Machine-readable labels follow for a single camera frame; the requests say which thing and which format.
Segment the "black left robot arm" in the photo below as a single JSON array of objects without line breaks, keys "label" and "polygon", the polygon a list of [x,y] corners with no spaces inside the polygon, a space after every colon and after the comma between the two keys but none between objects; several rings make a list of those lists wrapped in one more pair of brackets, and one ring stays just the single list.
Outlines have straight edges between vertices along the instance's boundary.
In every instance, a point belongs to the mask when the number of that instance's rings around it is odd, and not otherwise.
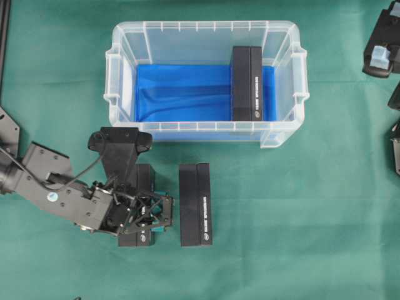
[{"label": "black left robot arm", "polygon": [[82,230],[113,236],[165,229],[172,224],[173,198],[139,180],[151,183],[150,166],[136,164],[132,150],[125,162],[111,162],[120,144],[102,140],[90,145],[107,172],[107,182],[92,186],[71,177],[69,158],[32,143],[22,161],[1,148],[1,193],[17,193],[39,209],[71,221]]}]

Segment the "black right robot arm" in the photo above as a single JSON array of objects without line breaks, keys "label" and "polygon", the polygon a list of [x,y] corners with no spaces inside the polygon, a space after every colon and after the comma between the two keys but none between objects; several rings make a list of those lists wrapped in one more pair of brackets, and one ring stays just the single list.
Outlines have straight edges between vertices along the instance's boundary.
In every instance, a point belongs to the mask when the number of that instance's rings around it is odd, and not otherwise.
[{"label": "black right robot arm", "polygon": [[[383,9],[363,52],[362,72],[375,78],[399,74],[399,1]],[[389,98],[388,107],[399,111],[399,82]],[[391,129],[394,168],[399,176],[399,119]]]}]

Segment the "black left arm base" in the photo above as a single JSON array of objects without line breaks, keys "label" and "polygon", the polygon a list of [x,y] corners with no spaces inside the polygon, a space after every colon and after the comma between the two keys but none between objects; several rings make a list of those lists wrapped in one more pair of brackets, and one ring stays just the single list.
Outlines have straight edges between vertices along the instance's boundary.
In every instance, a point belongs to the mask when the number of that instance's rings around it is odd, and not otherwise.
[{"label": "black left arm base", "polygon": [[16,158],[19,152],[19,126],[2,107],[0,115],[1,147]]}]

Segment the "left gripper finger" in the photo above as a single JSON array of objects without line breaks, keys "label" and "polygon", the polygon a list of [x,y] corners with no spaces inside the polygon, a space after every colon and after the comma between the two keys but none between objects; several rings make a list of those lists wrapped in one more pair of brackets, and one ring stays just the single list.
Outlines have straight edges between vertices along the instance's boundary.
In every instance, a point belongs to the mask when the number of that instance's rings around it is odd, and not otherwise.
[{"label": "left gripper finger", "polygon": [[156,191],[155,195],[157,200],[165,200],[168,198],[168,193],[166,191]]},{"label": "left gripper finger", "polygon": [[164,226],[154,227],[151,229],[151,231],[154,233],[163,233],[165,231],[165,227]]}]

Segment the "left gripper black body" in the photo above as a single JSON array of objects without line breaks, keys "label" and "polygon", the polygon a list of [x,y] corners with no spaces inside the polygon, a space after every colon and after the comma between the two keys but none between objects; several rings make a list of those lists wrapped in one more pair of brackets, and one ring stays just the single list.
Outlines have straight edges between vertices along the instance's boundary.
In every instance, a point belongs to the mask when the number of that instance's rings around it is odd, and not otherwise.
[{"label": "left gripper black body", "polygon": [[95,181],[89,191],[91,197],[94,197],[95,191],[110,194],[111,203],[99,228],[81,225],[84,231],[121,236],[159,226],[164,226],[166,230],[173,225],[174,198],[169,194],[167,199],[157,200],[155,192],[117,187],[115,181],[107,184]]}]

